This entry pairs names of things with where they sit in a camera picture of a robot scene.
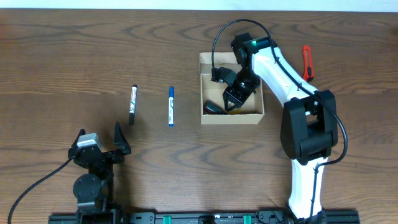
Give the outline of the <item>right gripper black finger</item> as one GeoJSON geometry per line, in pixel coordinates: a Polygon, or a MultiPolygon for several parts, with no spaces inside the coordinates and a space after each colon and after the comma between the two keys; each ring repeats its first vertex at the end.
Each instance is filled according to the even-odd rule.
{"type": "Polygon", "coordinates": [[[245,104],[247,99],[250,97],[250,94],[233,94],[231,95],[231,103],[233,104],[231,109],[232,110],[237,110],[245,104]]]}
{"type": "Polygon", "coordinates": [[[232,111],[236,109],[235,99],[229,93],[223,93],[224,109],[232,111]]]}

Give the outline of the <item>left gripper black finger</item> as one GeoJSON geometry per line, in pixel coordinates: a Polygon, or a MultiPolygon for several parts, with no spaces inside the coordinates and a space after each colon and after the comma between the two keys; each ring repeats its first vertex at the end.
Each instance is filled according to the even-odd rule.
{"type": "Polygon", "coordinates": [[[119,151],[121,151],[123,155],[131,154],[131,146],[124,137],[119,122],[116,122],[114,128],[114,145],[118,148],[119,151]]]}
{"type": "Polygon", "coordinates": [[[76,139],[74,140],[73,144],[72,144],[72,149],[77,148],[77,142],[80,138],[80,136],[85,135],[86,131],[84,129],[80,129],[78,136],[76,137],[76,139]]]}

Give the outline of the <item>yellow clear tape roll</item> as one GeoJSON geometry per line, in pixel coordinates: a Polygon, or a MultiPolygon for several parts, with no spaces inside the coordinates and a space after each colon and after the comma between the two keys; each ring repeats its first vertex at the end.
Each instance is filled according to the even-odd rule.
{"type": "Polygon", "coordinates": [[[235,109],[233,109],[233,110],[231,110],[231,111],[229,112],[229,114],[233,114],[233,115],[236,115],[236,114],[245,114],[245,113],[246,113],[246,112],[245,112],[245,110],[244,110],[243,107],[235,108],[235,109]]]}

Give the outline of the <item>orange utility knife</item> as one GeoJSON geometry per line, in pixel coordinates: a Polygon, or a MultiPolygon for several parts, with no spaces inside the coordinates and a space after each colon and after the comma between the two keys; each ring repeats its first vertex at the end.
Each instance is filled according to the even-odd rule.
{"type": "Polygon", "coordinates": [[[314,73],[313,73],[313,63],[312,63],[312,52],[309,45],[303,46],[303,59],[305,67],[303,79],[306,82],[310,82],[313,80],[314,73]]]}

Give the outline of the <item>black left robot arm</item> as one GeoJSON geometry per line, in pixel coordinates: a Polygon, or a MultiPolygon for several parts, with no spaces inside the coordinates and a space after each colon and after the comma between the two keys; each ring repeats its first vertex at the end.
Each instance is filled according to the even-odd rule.
{"type": "Polygon", "coordinates": [[[115,150],[103,152],[98,135],[81,129],[68,150],[68,158],[88,170],[73,185],[78,223],[129,223],[123,207],[114,201],[113,165],[123,163],[131,153],[119,123],[115,124],[114,145],[115,150]]]}

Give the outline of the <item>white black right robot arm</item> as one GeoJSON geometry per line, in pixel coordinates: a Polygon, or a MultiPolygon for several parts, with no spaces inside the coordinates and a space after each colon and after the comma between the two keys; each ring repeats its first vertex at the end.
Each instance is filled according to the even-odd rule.
{"type": "Polygon", "coordinates": [[[273,40],[237,35],[231,48],[241,70],[220,67],[220,79],[228,84],[223,92],[224,108],[232,111],[265,82],[283,107],[280,141],[292,161],[292,191],[287,222],[324,223],[320,204],[323,169],[338,141],[335,97],[318,91],[286,61],[273,40]]]}

